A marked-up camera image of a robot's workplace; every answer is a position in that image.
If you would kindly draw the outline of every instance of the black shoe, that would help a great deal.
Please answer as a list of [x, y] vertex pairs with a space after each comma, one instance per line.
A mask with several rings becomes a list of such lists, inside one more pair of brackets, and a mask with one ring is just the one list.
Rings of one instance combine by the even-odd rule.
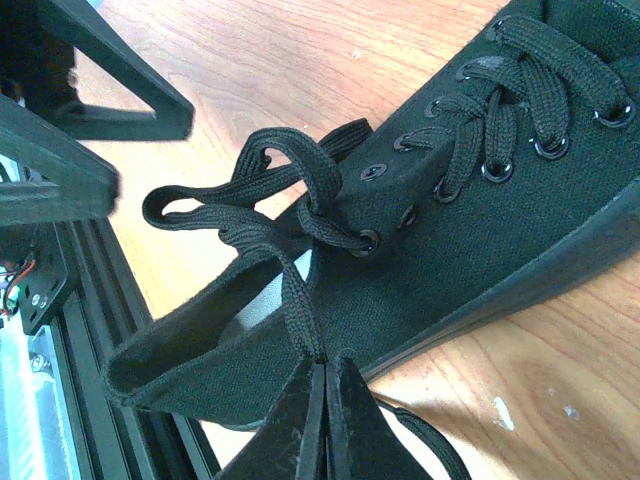
[[[630, 255], [640, 14], [625, 3], [514, 1], [343, 161], [356, 127], [327, 148], [261, 130], [230, 183], [154, 191], [150, 223], [218, 228], [241, 255], [118, 349], [113, 397], [251, 428], [297, 364], [287, 331], [306, 345], [311, 304], [328, 358], [347, 352], [370, 380]], [[266, 148], [292, 166], [267, 170]], [[275, 222], [253, 210], [300, 178], [309, 194]], [[204, 206], [162, 213], [185, 197]], [[306, 285], [287, 280], [294, 259]]]

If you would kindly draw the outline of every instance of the tabletop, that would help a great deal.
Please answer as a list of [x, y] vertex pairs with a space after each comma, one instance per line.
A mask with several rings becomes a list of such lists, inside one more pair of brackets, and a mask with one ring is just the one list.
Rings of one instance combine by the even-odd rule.
[[[149, 191], [226, 182], [258, 128], [290, 126], [319, 139], [360, 117], [377, 127], [504, 3], [105, 0], [105, 19], [196, 108], [187, 142], [87, 142], [121, 173], [111, 223], [152, 315], [194, 295], [235, 251], [215, 231], [147, 225], [140, 206]], [[77, 73], [83, 100], [141, 106], [81, 55]], [[273, 217], [302, 191], [296, 185], [258, 209]], [[423, 353], [371, 389], [438, 427], [474, 478], [638, 478], [639, 319], [640, 254], [577, 290]], [[205, 428], [223, 464], [252, 435]], [[446, 478], [437, 469], [433, 475]]]

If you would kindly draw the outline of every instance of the black rubber sole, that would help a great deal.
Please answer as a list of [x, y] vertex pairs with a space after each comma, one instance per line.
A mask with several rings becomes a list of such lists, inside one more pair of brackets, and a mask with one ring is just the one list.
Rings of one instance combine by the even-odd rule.
[[476, 299], [361, 369], [367, 381], [448, 340], [578, 287], [640, 248], [640, 177], [582, 226]]

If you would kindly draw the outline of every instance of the shoelace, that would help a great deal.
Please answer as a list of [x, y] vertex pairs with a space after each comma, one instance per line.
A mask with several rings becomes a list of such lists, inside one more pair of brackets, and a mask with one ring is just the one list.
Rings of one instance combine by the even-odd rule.
[[517, 109], [531, 115], [536, 152], [557, 160], [569, 149], [569, 102], [564, 79], [593, 107], [594, 119], [610, 128], [633, 120], [636, 106], [620, 77], [600, 58], [549, 25], [523, 15], [506, 16], [487, 30], [509, 56], [476, 58], [460, 68], [459, 81], [484, 81], [482, 93], [443, 95], [425, 109], [425, 116], [462, 115], [455, 128], [425, 127], [399, 137], [394, 148], [433, 149], [454, 141], [446, 174], [434, 188], [441, 203], [456, 199], [471, 177], [482, 146], [484, 177], [502, 183], [513, 173], [517, 141]]
[[[344, 125], [318, 144], [301, 132], [274, 128], [258, 131], [247, 140], [231, 182], [215, 188], [166, 186], [151, 192], [143, 203], [145, 219], [166, 230], [220, 229], [223, 242], [241, 255], [276, 257], [282, 265], [282, 306], [287, 331], [301, 357], [325, 362], [327, 354], [320, 325], [316, 321], [307, 286], [287, 255], [295, 235], [277, 228], [275, 222], [253, 210], [256, 202], [293, 185], [307, 184], [306, 201], [299, 202], [298, 219], [306, 235], [330, 245], [366, 251], [370, 240], [361, 238], [322, 216], [341, 187], [337, 162], [348, 156], [369, 135], [366, 120]], [[291, 160], [290, 165], [267, 170], [267, 148], [276, 148]], [[191, 212], [163, 213], [173, 201], [193, 198], [203, 203]], [[378, 400], [399, 422], [423, 441], [440, 459], [453, 480], [470, 480], [464, 462], [449, 441], [433, 426], [408, 410]]]

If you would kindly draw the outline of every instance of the white paint spot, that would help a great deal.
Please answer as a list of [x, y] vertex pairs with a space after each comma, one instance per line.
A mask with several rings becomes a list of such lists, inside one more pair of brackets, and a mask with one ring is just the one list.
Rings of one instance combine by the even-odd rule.
[[564, 413], [566, 413], [567, 417], [569, 418], [573, 418], [574, 420], [580, 420], [580, 414], [571, 405], [564, 406]]
[[496, 410], [498, 410], [499, 420], [494, 420], [493, 423], [496, 425], [500, 425], [502, 428], [510, 431], [514, 431], [516, 429], [513, 420], [511, 419], [511, 415], [509, 414], [509, 409], [507, 405], [504, 403], [504, 400], [500, 397], [496, 397], [493, 399], [493, 406]]

